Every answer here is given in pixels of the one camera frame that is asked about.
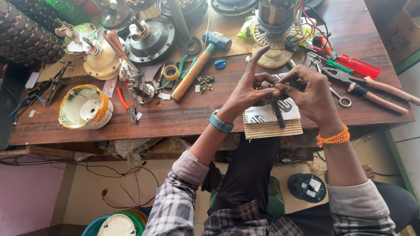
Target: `blue watch strap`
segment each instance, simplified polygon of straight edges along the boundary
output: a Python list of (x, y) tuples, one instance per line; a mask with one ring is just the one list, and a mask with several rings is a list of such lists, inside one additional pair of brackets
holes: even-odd
[(233, 124), (226, 124), (223, 121), (217, 118), (216, 114), (212, 114), (209, 119), (210, 124), (212, 124), (216, 129), (223, 133), (230, 133), (234, 128)]

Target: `shirt cuff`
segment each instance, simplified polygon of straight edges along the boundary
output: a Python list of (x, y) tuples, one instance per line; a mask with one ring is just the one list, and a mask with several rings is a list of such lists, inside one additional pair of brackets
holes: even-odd
[(375, 184), (368, 180), (356, 186), (328, 186), (332, 213), (373, 220), (389, 215), (389, 209)]
[(174, 162), (172, 170), (183, 181), (195, 186), (201, 186), (209, 168), (203, 166), (195, 156), (186, 150), (179, 159)]

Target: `wooden tabletop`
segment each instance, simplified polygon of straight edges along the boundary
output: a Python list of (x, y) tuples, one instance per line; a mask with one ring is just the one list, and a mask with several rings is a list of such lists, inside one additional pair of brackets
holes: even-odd
[[(330, 40), (334, 43), (334, 48), (339, 55), (345, 53), (380, 67), (383, 72), (375, 80), (401, 88), (363, 0), (326, 0), (318, 12), (324, 17), (329, 31), (332, 32)], [(173, 100), (161, 100), (160, 104), (152, 102), (147, 106), (139, 106), (137, 112), (141, 112), (143, 116), (137, 122), (137, 125), (130, 122), (130, 117), (123, 109), (115, 91), (113, 97), (110, 98), (114, 105), (113, 116), (104, 127), (97, 130), (70, 130), (61, 127), (58, 123), (59, 104), (71, 88), (80, 84), (93, 84), (101, 89), (104, 85), (104, 81), (92, 77), (69, 79), (67, 80), (68, 85), (61, 90), (56, 101), (51, 106), (44, 109), (41, 103), (36, 101), (19, 118), (18, 124), (13, 128), (9, 145), (201, 134), (208, 125), (210, 114), (224, 104), (238, 84), (247, 65), (245, 62), (246, 56), (237, 55), (225, 58), (227, 66), (221, 71), (215, 70), (213, 66), (215, 60), (210, 60), (207, 67), (202, 71), (201, 76), (209, 75), (215, 77), (213, 91), (209, 91), (206, 94), (195, 93), (194, 87), (198, 84), (198, 81), (195, 81), (180, 103), (176, 103)], [(298, 64), (309, 65), (311, 57), (305, 55), (303, 49), (300, 49), (295, 53), (293, 59)], [(278, 69), (257, 67), (258, 73), (267, 71), (274, 74), (284, 73), (288, 70), (288, 66)], [(118, 81), (117, 87), (123, 89), (124, 97), (129, 101), (129, 94), (127, 89), (125, 89), (125, 84)], [(415, 120), (406, 101), (385, 92), (366, 87), (373, 94), (408, 109), (409, 113), (399, 115), (363, 97), (349, 95), (346, 88), (339, 84), (332, 84), (332, 87), (339, 94), (345, 95), (352, 100), (351, 107), (343, 108), (338, 105), (338, 100), (334, 97), (339, 115), (346, 125), (364, 126), (378, 123), (406, 123)], [(41, 115), (35, 113), (30, 118), (29, 112), (31, 110), (36, 110)], [(316, 127), (312, 121), (304, 116), (302, 116), (301, 122), (303, 128)], [(242, 117), (238, 117), (235, 120), (233, 131), (243, 131), (243, 129)]]

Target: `dark pants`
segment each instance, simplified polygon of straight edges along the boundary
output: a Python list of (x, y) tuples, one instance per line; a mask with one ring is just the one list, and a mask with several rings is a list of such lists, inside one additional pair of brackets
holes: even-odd
[[(229, 164), (219, 194), (208, 215), (220, 209), (234, 209), (257, 200), (261, 216), (270, 222), (272, 216), (265, 211), (268, 204), (268, 182), (280, 138), (249, 140), (241, 135), (241, 142)], [(419, 224), (419, 205), (415, 198), (398, 186), (375, 181), (385, 200), (398, 233), (408, 225)], [(304, 235), (331, 235), (333, 218), (328, 203), (286, 214)]]

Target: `hand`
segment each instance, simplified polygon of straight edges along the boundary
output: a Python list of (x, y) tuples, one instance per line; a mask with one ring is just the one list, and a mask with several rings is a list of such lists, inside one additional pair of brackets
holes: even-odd
[(278, 79), (269, 73), (255, 74), (257, 61), (261, 56), (270, 49), (270, 46), (262, 47), (257, 53), (251, 57), (244, 75), (238, 85), (226, 101), (225, 105), (217, 113), (217, 117), (225, 123), (233, 123), (233, 121), (255, 103), (262, 99), (280, 96), (280, 91), (275, 88), (266, 88), (255, 90), (261, 87), (263, 81), (276, 84)]
[[(298, 79), (307, 84), (303, 92), (290, 84), (285, 84)], [(325, 75), (307, 66), (297, 65), (280, 79), (275, 88), (294, 100), (300, 111), (318, 125), (324, 138), (344, 130)]]

